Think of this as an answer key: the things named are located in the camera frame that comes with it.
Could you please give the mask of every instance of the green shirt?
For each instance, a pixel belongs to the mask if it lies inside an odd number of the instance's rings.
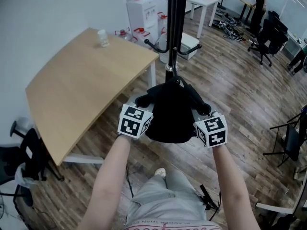
[[[303,48],[302,48],[303,52],[305,53],[305,55],[307,55],[307,45],[305,45]]]

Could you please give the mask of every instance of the gray pants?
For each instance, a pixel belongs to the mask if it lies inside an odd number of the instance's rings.
[[[143,185],[131,200],[127,223],[139,218],[206,220],[205,208],[185,175],[174,170]]]

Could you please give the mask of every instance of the black pants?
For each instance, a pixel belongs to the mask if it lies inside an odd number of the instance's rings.
[[[262,8],[255,8],[253,17],[251,18],[251,23],[250,23],[250,31],[254,35],[258,35],[260,31],[260,23],[262,21],[263,15],[265,14],[265,11],[262,10]]]
[[[293,70],[294,72],[298,72],[303,68],[303,63],[306,55],[303,50],[299,51],[298,54],[294,57],[294,59],[289,64],[290,67],[293,67],[297,62],[301,61],[299,65]]]

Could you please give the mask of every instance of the person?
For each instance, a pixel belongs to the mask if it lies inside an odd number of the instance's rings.
[[[130,138],[112,145],[94,183],[87,211],[77,230],[109,230],[117,212],[130,152]],[[247,187],[225,145],[213,148],[221,197],[229,229],[260,230]],[[160,168],[132,198],[125,230],[221,230],[207,221],[205,205],[180,171]]]
[[[305,46],[297,53],[294,59],[290,62],[290,64],[286,63],[288,70],[292,70],[293,66],[301,61],[296,68],[292,71],[292,75],[295,75],[303,68],[304,59],[307,56],[307,38],[304,39]]]
[[[256,3],[252,5],[253,7],[256,6],[256,8],[251,18],[250,28],[247,28],[247,30],[254,35],[258,35],[260,31],[260,23],[267,9],[266,3],[267,0],[256,0]]]

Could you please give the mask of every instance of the forearm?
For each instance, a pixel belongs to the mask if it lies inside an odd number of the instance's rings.
[[[78,230],[111,228],[125,179],[129,151],[130,138],[119,136],[98,171],[88,209]]]
[[[244,179],[227,147],[214,147],[213,156],[228,228],[260,230],[250,206]]]

